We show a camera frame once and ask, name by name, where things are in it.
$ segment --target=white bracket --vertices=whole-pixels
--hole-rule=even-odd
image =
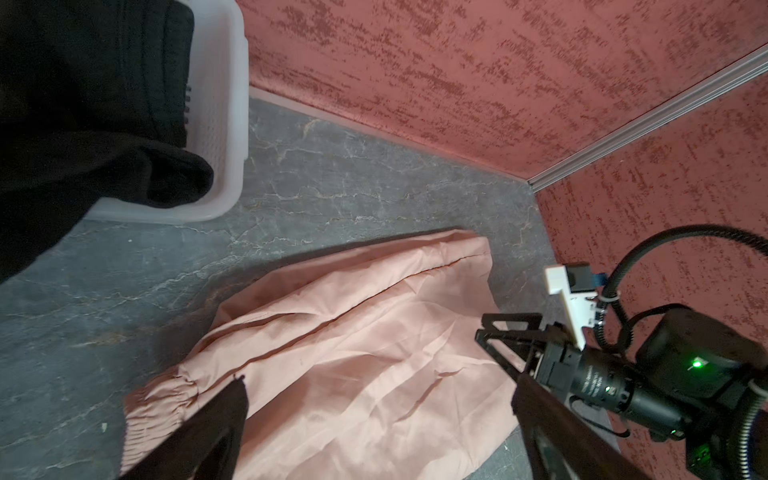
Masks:
[[[545,267],[544,278],[549,294],[560,295],[567,317],[565,328],[573,337],[576,346],[583,350],[587,345],[587,339],[584,338],[584,332],[581,329],[586,326],[594,327],[595,303],[592,299],[598,296],[598,293],[596,291],[572,293],[565,265]]]

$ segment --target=black cloth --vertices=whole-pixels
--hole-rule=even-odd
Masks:
[[[0,2],[0,282],[100,197],[208,192],[210,165],[182,149],[193,29],[175,0]]]

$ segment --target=red wall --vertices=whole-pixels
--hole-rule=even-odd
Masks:
[[[768,75],[681,117],[537,195],[555,256],[610,272],[650,235],[724,223],[768,236]],[[622,283],[632,314],[682,302],[768,347],[768,260],[726,240],[660,247]],[[641,326],[635,346],[655,321]],[[659,480],[693,478],[680,443],[635,431],[622,452]]]
[[[765,0],[238,0],[253,86],[523,178],[768,42]]]

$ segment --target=laundry basket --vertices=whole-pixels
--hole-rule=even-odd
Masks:
[[[248,42],[234,0],[183,0],[194,13],[190,51],[187,150],[214,169],[214,185],[193,204],[152,208],[100,199],[90,220],[186,223],[227,212],[243,189],[248,156]]]

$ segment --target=pink fabric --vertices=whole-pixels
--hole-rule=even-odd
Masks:
[[[491,264],[454,230],[267,274],[127,397],[123,472],[244,376],[237,479],[464,478],[517,425],[513,382],[474,341],[497,311]]]

